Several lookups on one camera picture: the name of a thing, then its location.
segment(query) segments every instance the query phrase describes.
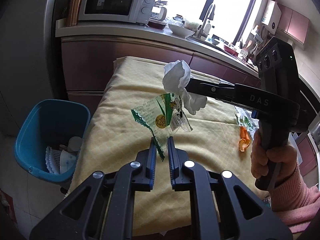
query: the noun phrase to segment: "silver bolt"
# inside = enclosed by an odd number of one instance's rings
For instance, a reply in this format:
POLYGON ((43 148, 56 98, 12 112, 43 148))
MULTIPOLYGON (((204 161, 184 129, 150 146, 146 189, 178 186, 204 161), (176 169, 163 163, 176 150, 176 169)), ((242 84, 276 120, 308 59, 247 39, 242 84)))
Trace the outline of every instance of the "silver bolt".
POLYGON ((195 163, 193 161, 185 161, 184 165, 188 168, 192 168, 193 166, 195 166, 195 163))
POLYGON ((223 171, 222 176, 229 179, 232 177, 232 173, 231 173, 231 171, 223 171))
POLYGON ((140 167, 141 163, 140 162, 137 162, 137 161, 134 161, 132 163, 130 163, 130 166, 133 167, 133 168, 138 168, 140 167))
POLYGON ((95 179, 100 179, 102 176, 103 176, 103 174, 102 174, 101 171, 95 171, 95 172, 93 173, 93 177, 94 177, 95 179))

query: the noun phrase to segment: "human hand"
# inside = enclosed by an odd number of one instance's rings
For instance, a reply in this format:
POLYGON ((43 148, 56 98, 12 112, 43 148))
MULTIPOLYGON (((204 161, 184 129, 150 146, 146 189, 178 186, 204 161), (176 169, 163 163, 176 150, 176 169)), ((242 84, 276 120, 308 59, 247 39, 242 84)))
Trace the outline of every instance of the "human hand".
POLYGON ((275 163, 282 163, 281 169, 276 180, 279 185, 292 176, 297 166, 297 150, 287 144, 281 147, 274 147, 265 151, 261 147, 261 135, 259 130, 254 134, 251 153, 251 174, 259 179, 268 174, 268 160, 275 163))

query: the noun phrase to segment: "blue trash can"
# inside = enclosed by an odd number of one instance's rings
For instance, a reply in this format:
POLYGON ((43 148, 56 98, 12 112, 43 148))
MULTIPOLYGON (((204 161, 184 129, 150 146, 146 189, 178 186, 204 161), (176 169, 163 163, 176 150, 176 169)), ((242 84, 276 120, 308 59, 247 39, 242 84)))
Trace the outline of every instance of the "blue trash can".
POLYGON ((47 99, 36 104, 18 134, 14 156, 33 176, 61 184, 71 179, 76 163, 63 174, 49 173, 45 165, 47 146, 68 145, 73 136, 83 137, 90 121, 89 109, 79 103, 47 99))

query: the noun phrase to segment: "pink sweater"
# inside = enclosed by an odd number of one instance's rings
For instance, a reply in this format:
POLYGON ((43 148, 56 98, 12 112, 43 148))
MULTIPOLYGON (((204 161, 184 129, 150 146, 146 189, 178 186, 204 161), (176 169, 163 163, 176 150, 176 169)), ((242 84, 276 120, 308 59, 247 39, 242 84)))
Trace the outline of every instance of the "pink sweater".
POLYGON ((298 167, 287 181, 269 193, 272 210, 292 233, 304 231, 320 208, 318 188, 307 188, 298 167))

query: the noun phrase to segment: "microwave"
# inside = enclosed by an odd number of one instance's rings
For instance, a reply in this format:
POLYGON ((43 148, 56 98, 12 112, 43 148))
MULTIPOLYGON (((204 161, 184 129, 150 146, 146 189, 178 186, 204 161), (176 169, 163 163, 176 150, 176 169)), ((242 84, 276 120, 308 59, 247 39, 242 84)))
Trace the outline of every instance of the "microwave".
POLYGON ((79 21, 119 21, 147 24, 155 0, 82 0, 79 21))

